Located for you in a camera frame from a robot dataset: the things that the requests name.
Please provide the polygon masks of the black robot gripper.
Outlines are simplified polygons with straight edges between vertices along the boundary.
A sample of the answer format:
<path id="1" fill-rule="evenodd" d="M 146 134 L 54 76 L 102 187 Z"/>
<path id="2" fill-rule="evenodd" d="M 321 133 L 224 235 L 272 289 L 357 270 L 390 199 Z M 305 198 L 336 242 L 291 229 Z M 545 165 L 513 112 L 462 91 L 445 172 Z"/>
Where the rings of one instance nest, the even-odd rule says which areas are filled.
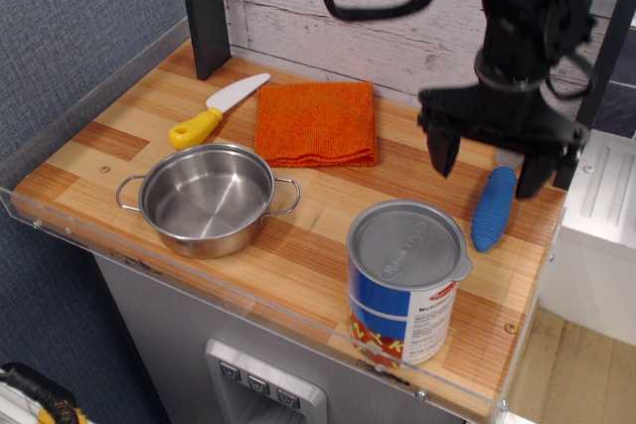
<path id="1" fill-rule="evenodd" d="M 553 109 L 542 93 L 552 82 L 545 71 L 515 81 L 477 56 L 475 84 L 424 89 L 418 123 L 427 135 L 431 165 L 447 177 L 464 138 L 522 154 L 517 199 L 532 199 L 564 163 L 577 157 L 589 129 Z"/>

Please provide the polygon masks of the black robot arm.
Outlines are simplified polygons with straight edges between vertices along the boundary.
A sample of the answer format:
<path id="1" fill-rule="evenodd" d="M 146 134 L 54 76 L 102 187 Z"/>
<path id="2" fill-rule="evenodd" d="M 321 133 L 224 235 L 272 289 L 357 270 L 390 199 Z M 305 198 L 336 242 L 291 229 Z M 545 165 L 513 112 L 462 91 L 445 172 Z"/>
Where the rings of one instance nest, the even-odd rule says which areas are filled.
<path id="1" fill-rule="evenodd" d="M 551 69 L 570 59 L 587 75 L 587 86 L 558 93 L 560 100 L 593 89 L 591 64 L 576 52 L 591 39 L 591 0 L 482 0 L 486 17 L 483 46 L 473 86 L 424 89 L 418 122 L 427 135 L 433 168 L 451 172 L 460 142 L 469 138 L 523 155 L 516 187 L 520 199 L 534 197 L 553 172 L 579 158 L 589 130 L 556 112 L 542 89 Z"/>

